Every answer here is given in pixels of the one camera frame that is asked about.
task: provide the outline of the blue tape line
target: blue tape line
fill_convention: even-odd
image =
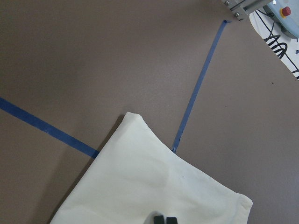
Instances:
[[[33,127],[38,128],[39,130],[46,132],[47,134],[51,135],[52,137],[61,140],[65,144],[79,150],[80,152],[85,153],[86,155],[96,158],[99,154],[99,151],[91,148],[90,146],[86,145],[85,143],[71,137],[70,135],[60,131],[59,129],[55,128],[54,126],[40,120],[36,116],[24,111],[23,109],[9,103],[7,100],[0,97],[0,109],[10,113],[11,115],[15,116],[22,121],[32,125]]]
[[[208,53],[208,55],[207,55],[207,57],[206,57],[205,64],[204,64],[204,66],[203,66],[203,68],[202,68],[202,70],[201,70],[201,72],[200,72],[199,78],[198,78],[198,80],[197,80],[197,82],[196,82],[196,85],[195,85],[195,87],[194,87],[193,93],[192,93],[192,95],[191,95],[191,97],[190,97],[190,100],[189,100],[188,106],[187,106],[187,108],[186,108],[186,111],[185,111],[185,113],[184,113],[183,119],[182,119],[181,124],[180,124],[180,126],[179,126],[179,128],[178,128],[178,133],[177,133],[177,135],[176,135],[176,138],[174,139],[174,142],[173,142],[173,145],[172,145],[172,149],[171,149],[174,153],[176,153],[176,150],[177,150],[177,148],[178,148],[179,141],[181,140],[183,131],[184,131],[185,127],[186,127],[186,124],[187,124],[187,121],[188,121],[188,119],[189,119],[191,110],[192,110],[192,108],[193,108],[195,99],[196,99],[196,97],[197,97],[197,94],[198,94],[199,89],[200,89],[200,87],[201,87],[202,81],[204,80],[204,77],[205,77],[205,75],[206,75],[206,71],[207,71],[207,69],[208,69],[208,67],[209,67],[209,64],[210,64],[210,62],[211,62],[211,59],[212,59],[213,54],[214,54],[214,52],[215,52],[217,43],[218,43],[218,41],[219,41],[219,39],[220,39],[220,37],[221,37],[221,34],[222,34],[222,32],[223,32],[225,26],[226,26],[228,23],[230,23],[230,21],[224,20],[224,21],[222,22],[222,24],[220,25],[220,27],[219,27],[219,29],[218,29],[218,32],[217,32],[217,34],[216,34],[216,36],[215,36],[215,38],[214,38],[213,44],[212,44],[212,46],[211,46],[211,48],[210,48],[210,51],[209,51],[209,53]]]

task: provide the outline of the folded fabric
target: folded fabric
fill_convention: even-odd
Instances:
[[[128,112],[51,224],[143,224],[152,214],[179,224],[245,224],[251,206],[176,156],[140,115]]]

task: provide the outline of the metal frame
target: metal frame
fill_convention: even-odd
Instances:
[[[272,0],[221,0],[238,20],[243,20]]]

